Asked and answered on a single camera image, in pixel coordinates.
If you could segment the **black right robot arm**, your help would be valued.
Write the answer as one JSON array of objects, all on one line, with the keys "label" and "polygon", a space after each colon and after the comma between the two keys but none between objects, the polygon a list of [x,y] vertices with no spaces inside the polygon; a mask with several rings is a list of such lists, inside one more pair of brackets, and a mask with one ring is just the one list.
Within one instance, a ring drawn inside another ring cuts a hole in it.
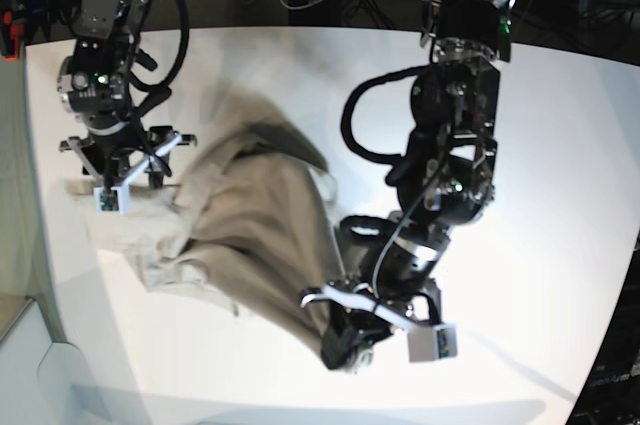
[{"label": "black right robot arm", "polygon": [[185,0],[174,0],[179,20],[176,57],[165,77],[148,84],[133,72],[148,71],[157,62],[141,48],[142,29],[152,0],[82,0],[74,24],[75,47],[62,63],[57,91],[64,108],[84,125],[87,135],[61,141],[62,152],[73,152],[83,172],[111,190],[134,175],[130,157],[141,153],[142,171],[151,188],[171,176],[169,153],[194,142],[171,126],[144,128],[143,117],[171,97],[190,38]]}]

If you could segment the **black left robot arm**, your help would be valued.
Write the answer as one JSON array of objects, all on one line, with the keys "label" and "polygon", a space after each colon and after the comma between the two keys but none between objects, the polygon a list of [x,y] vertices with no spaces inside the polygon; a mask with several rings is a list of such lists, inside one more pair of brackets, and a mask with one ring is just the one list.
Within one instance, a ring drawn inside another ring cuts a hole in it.
[{"label": "black left robot arm", "polygon": [[[456,330],[443,319],[433,272],[453,229],[477,221],[495,197],[498,66],[511,59],[515,1],[423,0],[427,63],[369,79],[349,95],[343,141],[362,159],[388,167],[385,182],[399,207],[384,218],[344,218],[341,231],[365,251],[357,271],[301,296],[302,306],[329,307],[320,348],[328,369],[369,360],[374,346],[399,330],[411,362],[456,356]],[[412,80],[414,120],[405,151],[365,148],[352,128],[358,102],[371,89],[404,79]]]}]

